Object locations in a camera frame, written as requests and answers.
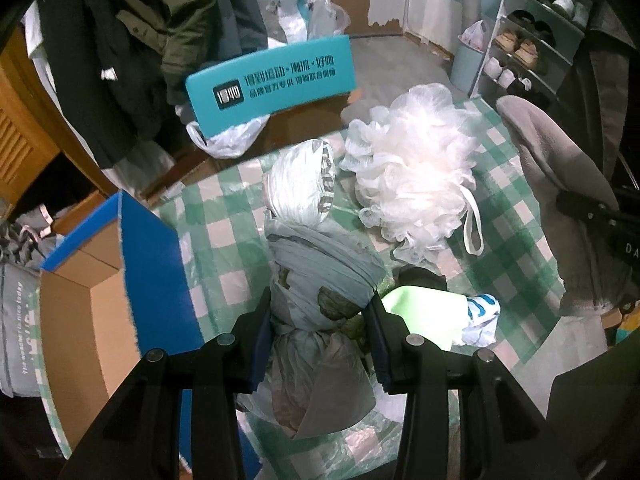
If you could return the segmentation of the black hanging jacket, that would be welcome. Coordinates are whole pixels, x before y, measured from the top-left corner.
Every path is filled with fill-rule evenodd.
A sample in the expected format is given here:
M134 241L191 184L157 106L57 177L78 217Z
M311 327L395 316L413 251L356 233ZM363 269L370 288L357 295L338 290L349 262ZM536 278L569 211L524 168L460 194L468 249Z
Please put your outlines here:
M142 141L177 153L184 132L166 101L160 55L116 18L115 0L39 0L38 8L58 102L99 167Z

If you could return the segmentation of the blue-edged cardboard box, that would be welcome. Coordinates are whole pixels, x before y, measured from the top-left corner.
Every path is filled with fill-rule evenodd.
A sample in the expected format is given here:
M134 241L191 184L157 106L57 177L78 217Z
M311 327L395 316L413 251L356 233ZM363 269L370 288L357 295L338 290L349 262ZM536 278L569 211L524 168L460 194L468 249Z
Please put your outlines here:
M141 360L205 340L178 235L127 193L68 234L43 263L40 348L52 427L70 449L65 479L144 479L156 403Z

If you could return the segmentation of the light green cloth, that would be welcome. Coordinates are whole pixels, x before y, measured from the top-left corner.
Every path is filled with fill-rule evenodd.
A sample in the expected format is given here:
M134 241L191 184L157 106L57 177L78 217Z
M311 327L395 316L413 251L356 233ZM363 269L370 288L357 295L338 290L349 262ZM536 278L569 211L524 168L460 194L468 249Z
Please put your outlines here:
M397 287L382 298L382 305L399 315L410 333L445 351L462 346L463 331L471 321L465 296L426 287Z

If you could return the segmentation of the shoe rack with shoes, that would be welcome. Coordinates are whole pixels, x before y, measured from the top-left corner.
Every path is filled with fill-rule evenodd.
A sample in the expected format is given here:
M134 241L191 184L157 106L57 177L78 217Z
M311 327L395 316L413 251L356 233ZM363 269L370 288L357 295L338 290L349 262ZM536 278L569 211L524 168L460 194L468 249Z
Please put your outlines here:
M499 0L471 96L514 94L547 108L585 36L593 0Z

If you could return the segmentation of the black soft cloth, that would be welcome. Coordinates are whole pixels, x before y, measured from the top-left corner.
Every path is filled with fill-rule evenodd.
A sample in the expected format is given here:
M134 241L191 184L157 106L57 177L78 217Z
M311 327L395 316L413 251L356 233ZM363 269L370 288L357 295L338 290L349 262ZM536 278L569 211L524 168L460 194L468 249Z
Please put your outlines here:
M448 290L446 278L420 266L403 266L397 273L398 286L416 286L429 289Z

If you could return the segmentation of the white mesh bath pouf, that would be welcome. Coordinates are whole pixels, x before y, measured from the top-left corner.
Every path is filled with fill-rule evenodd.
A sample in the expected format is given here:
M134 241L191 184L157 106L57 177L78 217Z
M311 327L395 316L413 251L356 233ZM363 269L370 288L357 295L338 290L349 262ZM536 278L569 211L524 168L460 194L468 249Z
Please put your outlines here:
M341 168L355 176L360 221L394 244L396 259L434 263L456 231L469 255L484 252L473 176L481 119L442 84L418 84L349 123Z

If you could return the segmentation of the brown cardboard box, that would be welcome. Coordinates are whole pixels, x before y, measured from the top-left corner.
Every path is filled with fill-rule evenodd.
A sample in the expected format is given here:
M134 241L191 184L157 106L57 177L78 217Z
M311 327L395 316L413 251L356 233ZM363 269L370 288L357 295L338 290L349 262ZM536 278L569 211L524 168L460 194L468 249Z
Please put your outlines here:
M245 159L269 154L279 148L340 130L343 127L342 110L359 101L361 97L362 90L356 89L349 94L332 96L274 114L252 146L238 158L213 158L200 148L191 148L177 160L167 174L156 179L140 196L142 200L155 204L163 192L192 174L201 164L212 167L213 174L216 174Z

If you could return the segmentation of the pale printed garment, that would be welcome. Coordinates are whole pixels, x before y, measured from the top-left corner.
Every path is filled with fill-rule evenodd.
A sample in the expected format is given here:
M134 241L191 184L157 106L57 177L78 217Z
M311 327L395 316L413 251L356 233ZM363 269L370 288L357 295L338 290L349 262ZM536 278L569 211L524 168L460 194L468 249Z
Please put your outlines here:
M320 139L283 152L262 181L274 341L264 381L240 403L293 440L342 431L375 406L354 324L386 271L331 219L335 185Z

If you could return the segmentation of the olive green hanging jacket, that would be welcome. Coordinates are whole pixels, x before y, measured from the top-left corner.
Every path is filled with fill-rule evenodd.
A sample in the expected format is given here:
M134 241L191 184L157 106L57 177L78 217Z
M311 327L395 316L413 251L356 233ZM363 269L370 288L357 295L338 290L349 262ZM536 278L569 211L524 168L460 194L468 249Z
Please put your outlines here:
M218 0L118 0L118 19L160 55L167 102L188 100L186 78L220 59L222 34Z

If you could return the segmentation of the grey fabric piece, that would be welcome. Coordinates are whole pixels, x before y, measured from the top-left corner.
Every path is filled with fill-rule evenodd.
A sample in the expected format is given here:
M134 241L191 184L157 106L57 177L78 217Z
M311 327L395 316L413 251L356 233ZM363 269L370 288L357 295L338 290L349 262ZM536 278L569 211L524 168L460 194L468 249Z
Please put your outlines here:
M539 204L542 230L564 284L562 315L600 315L637 300L634 271L614 255L608 237L620 206L605 176L533 103L503 96L497 110Z

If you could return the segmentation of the blue striped white sock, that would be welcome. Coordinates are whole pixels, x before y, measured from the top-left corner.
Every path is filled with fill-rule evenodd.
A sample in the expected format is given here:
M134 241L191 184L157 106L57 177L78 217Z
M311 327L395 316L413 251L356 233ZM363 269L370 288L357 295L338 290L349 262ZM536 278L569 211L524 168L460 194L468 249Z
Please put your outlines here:
M455 346L486 348L494 344L501 307L499 301L491 295L466 298L465 326L454 337Z

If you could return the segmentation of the teal shoe box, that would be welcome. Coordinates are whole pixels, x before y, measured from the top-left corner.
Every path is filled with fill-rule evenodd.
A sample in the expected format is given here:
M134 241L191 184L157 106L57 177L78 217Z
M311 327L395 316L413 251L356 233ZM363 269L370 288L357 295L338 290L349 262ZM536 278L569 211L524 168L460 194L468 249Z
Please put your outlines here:
M207 139L252 119L355 89L352 48L345 35L260 50L186 78L195 118Z

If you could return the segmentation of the white plastic bag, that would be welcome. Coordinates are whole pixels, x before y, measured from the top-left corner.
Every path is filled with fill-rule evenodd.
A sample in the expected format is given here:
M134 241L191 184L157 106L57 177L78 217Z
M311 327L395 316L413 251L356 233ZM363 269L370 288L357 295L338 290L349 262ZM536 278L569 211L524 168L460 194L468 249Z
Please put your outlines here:
M235 159L244 155L268 124L270 115L260 116L245 124L233 126L206 139L198 122L189 122L186 133L201 151L216 159Z

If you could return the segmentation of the wooden louvered wardrobe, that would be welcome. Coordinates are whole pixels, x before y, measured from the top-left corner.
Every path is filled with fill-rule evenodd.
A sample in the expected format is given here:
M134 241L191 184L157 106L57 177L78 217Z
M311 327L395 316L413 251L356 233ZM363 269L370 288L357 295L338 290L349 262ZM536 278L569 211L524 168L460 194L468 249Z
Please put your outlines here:
M17 25L1 52L1 208L5 217L58 155L64 155L93 187L88 197L53 222L53 229L66 235L117 188L44 91L26 55L24 27Z

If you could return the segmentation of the grey tote bag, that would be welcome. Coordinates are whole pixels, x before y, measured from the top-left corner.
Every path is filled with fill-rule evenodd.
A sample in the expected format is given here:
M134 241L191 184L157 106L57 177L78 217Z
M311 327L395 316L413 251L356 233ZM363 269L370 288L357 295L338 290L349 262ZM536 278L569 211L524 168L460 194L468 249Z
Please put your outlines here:
M1 392L13 398L38 398L35 372L37 344L32 332L34 316L29 299L39 284L38 275L14 263L1 265Z

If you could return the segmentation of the light blue waste bin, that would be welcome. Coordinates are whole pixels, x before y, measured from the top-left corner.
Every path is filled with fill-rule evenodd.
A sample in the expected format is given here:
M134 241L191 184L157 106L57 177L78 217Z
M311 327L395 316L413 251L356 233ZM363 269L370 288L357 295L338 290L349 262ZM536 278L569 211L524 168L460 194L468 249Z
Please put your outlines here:
M484 21L478 20L466 28L458 36L458 41L450 81L457 89L469 94L487 46L487 28Z

